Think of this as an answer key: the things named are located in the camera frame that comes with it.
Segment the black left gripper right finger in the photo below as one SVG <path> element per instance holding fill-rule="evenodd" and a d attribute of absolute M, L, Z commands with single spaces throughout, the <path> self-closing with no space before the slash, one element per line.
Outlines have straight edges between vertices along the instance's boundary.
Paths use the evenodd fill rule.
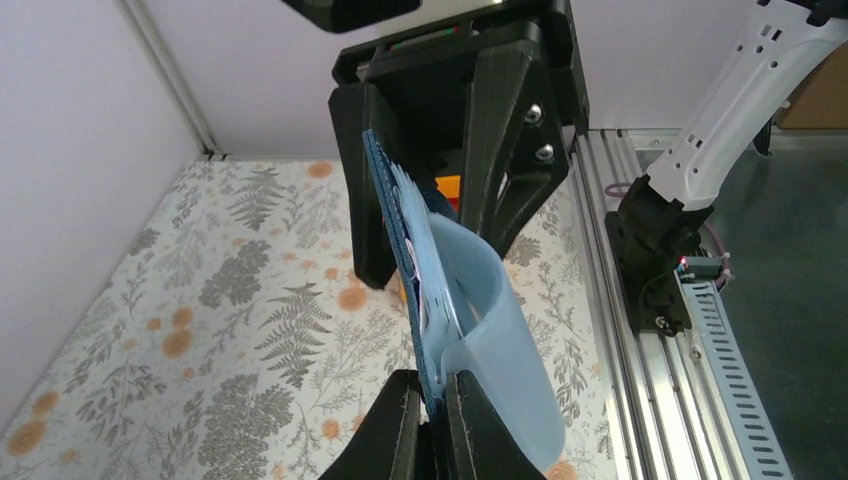
<path fill-rule="evenodd" d="M 449 479 L 541 479 L 468 370 L 445 389 L 445 455 Z"/>

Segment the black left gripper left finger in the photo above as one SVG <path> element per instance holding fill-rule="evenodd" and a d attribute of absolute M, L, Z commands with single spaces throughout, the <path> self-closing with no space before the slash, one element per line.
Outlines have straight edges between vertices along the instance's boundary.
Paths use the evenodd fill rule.
<path fill-rule="evenodd" d="M 342 453 L 320 479 L 418 478 L 420 401 L 418 372 L 392 372 Z"/>

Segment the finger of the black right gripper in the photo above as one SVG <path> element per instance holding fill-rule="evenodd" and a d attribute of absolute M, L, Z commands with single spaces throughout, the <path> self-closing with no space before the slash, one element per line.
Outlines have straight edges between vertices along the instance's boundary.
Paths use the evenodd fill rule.
<path fill-rule="evenodd" d="M 422 155 L 378 87 L 356 83 L 337 87 L 329 109 L 348 192 L 354 273 L 372 289 L 382 289 L 396 270 L 383 226 L 363 133 L 372 130 L 393 161 L 406 166 Z"/>
<path fill-rule="evenodd" d="M 569 170 L 540 45 L 482 50 L 465 116 L 459 220 L 504 256 Z"/>

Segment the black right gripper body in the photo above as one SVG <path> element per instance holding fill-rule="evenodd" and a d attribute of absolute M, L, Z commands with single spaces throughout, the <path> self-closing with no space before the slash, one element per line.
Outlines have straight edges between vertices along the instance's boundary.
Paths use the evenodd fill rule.
<path fill-rule="evenodd" d="M 468 136 L 471 87 L 484 53 L 518 50 L 537 62 L 549 107 L 540 119 L 588 128 L 589 103 L 567 1 L 509 1 L 431 22 L 342 50 L 333 67 L 331 119 L 340 156 L 352 163 L 367 130 L 368 101 L 379 93 L 389 123 L 430 160 L 459 151 Z"/>

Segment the blue leather card holder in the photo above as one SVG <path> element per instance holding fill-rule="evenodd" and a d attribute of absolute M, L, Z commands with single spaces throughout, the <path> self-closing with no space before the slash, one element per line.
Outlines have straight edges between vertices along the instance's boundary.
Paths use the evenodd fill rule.
<path fill-rule="evenodd" d="M 555 464 L 565 425 L 501 258 L 457 221 L 435 182 L 419 183 L 362 134 L 381 221 L 407 295 L 423 402 L 443 430 L 448 385 L 469 372 L 519 451 L 538 470 Z"/>

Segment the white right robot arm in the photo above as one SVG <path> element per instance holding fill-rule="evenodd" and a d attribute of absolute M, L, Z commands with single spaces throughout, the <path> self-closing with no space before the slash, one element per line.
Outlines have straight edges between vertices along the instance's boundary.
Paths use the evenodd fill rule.
<path fill-rule="evenodd" d="M 620 210 L 630 268 L 681 255 L 729 170 L 785 98 L 847 40 L 843 1 L 758 1 L 694 115 Z M 355 274 L 399 266 L 363 139 L 373 131 L 422 186 L 460 178 L 462 225 L 505 254 L 566 179 L 561 130 L 588 128 L 571 5 L 503 1 L 342 50 L 329 109 L 348 189 Z"/>

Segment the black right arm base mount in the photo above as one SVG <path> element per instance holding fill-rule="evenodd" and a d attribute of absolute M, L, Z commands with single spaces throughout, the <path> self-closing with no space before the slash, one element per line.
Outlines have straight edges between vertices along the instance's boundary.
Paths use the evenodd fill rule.
<path fill-rule="evenodd" d="M 692 326 L 677 268 L 700 246 L 699 230 L 714 208 L 685 211 L 649 181 L 647 174 L 635 179 L 604 224 L 631 329 L 674 337 Z"/>

